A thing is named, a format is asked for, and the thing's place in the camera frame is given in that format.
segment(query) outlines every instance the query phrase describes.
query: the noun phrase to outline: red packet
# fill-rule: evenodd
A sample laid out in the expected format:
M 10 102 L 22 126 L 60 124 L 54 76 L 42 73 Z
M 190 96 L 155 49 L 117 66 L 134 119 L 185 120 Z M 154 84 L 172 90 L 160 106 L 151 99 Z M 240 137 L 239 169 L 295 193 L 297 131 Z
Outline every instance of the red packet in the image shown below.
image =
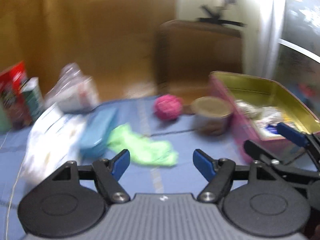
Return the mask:
M 26 81 L 27 73 L 23 61 L 0 73 L 0 98 L 14 129 L 31 123 L 24 98 L 20 94 L 20 89 Z

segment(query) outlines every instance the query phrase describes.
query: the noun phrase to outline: neon green sock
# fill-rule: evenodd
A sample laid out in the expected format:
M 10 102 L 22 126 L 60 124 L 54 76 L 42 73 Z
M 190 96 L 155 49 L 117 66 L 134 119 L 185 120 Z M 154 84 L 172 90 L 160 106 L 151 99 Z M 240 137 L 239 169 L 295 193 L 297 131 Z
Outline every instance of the neon green sock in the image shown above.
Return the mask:
M 131 160 L 141 165 L 173 166 L 178 161 L 178 153 L 170 142 L 153 141 L 134 133 L 128 123 L 112 130 L 107 145 L 117 153 L 128 149 Z

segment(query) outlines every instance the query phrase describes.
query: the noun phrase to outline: gray ribbed panel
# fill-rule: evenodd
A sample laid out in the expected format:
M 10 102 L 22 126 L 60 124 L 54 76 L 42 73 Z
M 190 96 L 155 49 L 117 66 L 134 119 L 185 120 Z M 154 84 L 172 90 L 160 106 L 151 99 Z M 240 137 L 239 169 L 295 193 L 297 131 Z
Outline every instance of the gray ribbed panel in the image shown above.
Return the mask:
M 113 205 L 91 230 L 66 240 L 252 240 L 229 225 L 213 204 L 195 201 L 191 194 L 137 194 L 132 202 Z M 25 240 L 43 238 L 26 236 Z M 305 239 L 301 234 L 281 238 Z

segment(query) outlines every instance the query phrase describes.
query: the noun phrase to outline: container lid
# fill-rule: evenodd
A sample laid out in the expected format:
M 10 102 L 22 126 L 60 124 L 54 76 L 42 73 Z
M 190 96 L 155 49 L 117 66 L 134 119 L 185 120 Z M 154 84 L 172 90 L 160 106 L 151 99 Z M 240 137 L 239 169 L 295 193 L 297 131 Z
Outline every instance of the container lid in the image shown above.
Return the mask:
M 192 102 L 196 114 L 206 117 L 226 117 L 232 114 L 232 106 L 227 101 L 217 97 L 202 97 Z

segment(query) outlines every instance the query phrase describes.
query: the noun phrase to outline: pink yarn ball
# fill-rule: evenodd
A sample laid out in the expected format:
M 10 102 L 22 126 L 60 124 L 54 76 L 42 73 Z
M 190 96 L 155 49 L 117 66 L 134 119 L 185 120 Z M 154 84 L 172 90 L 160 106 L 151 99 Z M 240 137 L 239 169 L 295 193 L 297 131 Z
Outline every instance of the pink yarn ball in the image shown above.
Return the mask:
M 154 111 L 161 120 L 175 120 L 182 112 L 182 99 L 173 95 L 161 96 L 155 101 Z

